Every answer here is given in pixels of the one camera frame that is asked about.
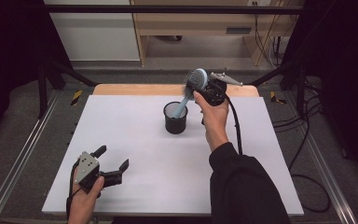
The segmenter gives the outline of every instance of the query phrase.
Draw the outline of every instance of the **black curtain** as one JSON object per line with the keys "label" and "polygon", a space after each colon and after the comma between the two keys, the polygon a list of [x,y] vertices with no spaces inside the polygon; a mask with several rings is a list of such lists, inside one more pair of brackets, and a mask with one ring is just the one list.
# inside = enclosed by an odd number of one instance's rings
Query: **black curtain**
{"label": "black curtain", "polygon": [[24,10],[25,4],[44,4],[43,0],[0,0],[0,118],[9,104],[10,92],[37,80],[41,64],[48,78],[63,83],[59,71],[49,66],[54,60],[72,68],[48,13]]}
{"label": "black curtain", "polygon": [[[306,6],[328,6],[333,1],[307,1]],[[284,63],[323,16],[301,16],[291,37]],[[307,76],[322,80],[321,99],[337,138],[358,161],[358,1],[337,0],[307,45],[301,60]]]}

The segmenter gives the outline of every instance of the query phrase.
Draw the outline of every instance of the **gray floor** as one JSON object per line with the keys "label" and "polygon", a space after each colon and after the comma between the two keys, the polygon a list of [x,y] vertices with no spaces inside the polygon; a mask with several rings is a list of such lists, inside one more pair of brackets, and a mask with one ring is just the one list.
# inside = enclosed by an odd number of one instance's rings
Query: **gray floor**
{"label": "gray floor", "polygon": [[[272,66],[266,63],[259,67],[252,66],[249,53],[240,37],[195,36],[184,36],[180,42],[171,36],[151,38],[144,67],[138,63],[103,63],[103,69],[96,63],[77,63],[76,67],[84,76],[103,83],[182,83],[186,72],[198,67],[209,72],[226,71],[229,76],[246,83],[272,69]],[[42,219],[51,222],[64,220],[64,217],[43,214],[41,208],[67,144],[71,141],[72,132],[76,129],[87,96],[92,93],[92,88],[70,77],[65,76],[65,79],[68,84],[64,91],[48,91],[51,95],[59,95],[57,105],[8,197],[0,218],[39,220],[35,223],[40,223]],[[293,95],[292,92],[280,90],[279,80],[280,78],[276,77],[258,87],[260,95],[265,98],[272,121],[289,119],[295,115],[289,104],[270,101],[271,91],[275,91],[278,99],[289,100],[288,98]],[[320,84],[317,78],[310,77],[310,81],[315,85]],[[82,90],[83,94],[76,105],[70,105],[77,90]],[[307,92],[306,98],[309,99],[311,96],[312,93]],[[37,122],[37,83],[31,82],[17,88],[11,93],[10,100],[10,107],[0,122],[0,186]],[[323,113],[318,113],[310,119],[310,132],[358,222],[358,164],[356,161],[342,158],[340,145]],[[277,133],[277,137],[283,156],[289,163],[303,138],[301,129]],[[308,175],[322,183],[317,166],[311,158],[309,145],[304,146],[291,173]],[[303,204],[314,208],[325,206],[325,196],[317,186],[303,179],[295,178],[294,181]],[[334,205],[325,213],[319,214],[308,210],[305,210],[305,213],[303,217],[293,217],[292,222],[341,223]]]}

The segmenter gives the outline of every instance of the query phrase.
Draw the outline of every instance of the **white cabinet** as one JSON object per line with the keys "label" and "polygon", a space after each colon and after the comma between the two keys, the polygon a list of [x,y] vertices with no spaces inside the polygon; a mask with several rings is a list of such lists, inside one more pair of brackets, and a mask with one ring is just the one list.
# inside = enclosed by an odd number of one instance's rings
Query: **white cabinet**
{"label": "white cabinet", "polygon": [[[45,0],[47,5],[129,5],[129,0]],[[130,13],[50,13],[71,61],[139,61]]]}

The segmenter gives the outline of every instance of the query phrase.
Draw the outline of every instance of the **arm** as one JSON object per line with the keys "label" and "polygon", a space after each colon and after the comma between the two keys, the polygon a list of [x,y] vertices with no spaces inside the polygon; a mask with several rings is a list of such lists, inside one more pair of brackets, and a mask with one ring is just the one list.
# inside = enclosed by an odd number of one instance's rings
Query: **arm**
{"label": "arm", "polygon": [[210,164],[213,223],[290,223],[279,191],[255,159],[240,156],[228,142],[228,103],[210,106],[194,92],[200,105],[206,139],[212,151]]}
{"label": "arm", "polygon": [[95,181],[89,194],[83,191],[78,184],[74,183],[74,196],[71,203],[71,215],[69,216],[68,224],[86,224],[90,222],[98,194],[103,189],[103,183],[104,178],[100,176],[97,181]]}

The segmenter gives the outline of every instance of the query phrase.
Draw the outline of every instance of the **metal frame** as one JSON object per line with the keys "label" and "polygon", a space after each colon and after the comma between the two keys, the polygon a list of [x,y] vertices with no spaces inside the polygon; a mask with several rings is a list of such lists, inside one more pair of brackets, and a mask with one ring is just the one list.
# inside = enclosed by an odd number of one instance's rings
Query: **metal frame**
{"label": "metal frame", "polygon": [[[218,7],[218,6],[96,6],[96,5],[29,5],[23,6],[22,10],[29,10],[32,12],[51,12],[51,13],[197,13],[197,14],[278,14],[278,15],[302,15],[307,13],[321,12],[321,8],[303,8],[303,7]],[[292,61],[284,64],[281,68],[270,72],[269,74],[261,77],[260,79],[251,83],[258,86],[264,81],[279,75],[280,72],[287,71],[290,67],[296,65]],[[44,84],[43,68],[39,70],[39,78]],[[10,170],[7,178],[0,188],[0,213],[5,206],[5,203],[10,196],[17,180],[21,175],[29,156],[31,155],[34,145],[38,137],[42,133],[46,122],[54,108],[58,95],[53,97],[52,103],[35,125],[33,132],[30,134],[29,139],[24,145],[21,154],[17,158],[15,164]],[[324,157],[322,156],[319,148],[313,138],[309,139],[311,156],[320,172],[320,175],[327,187],[332,202],[337,209],[338,216],[342,223],[356,223],[355,217],[348,206],[344,195],[342,194],[336,179],[327,166]]]}

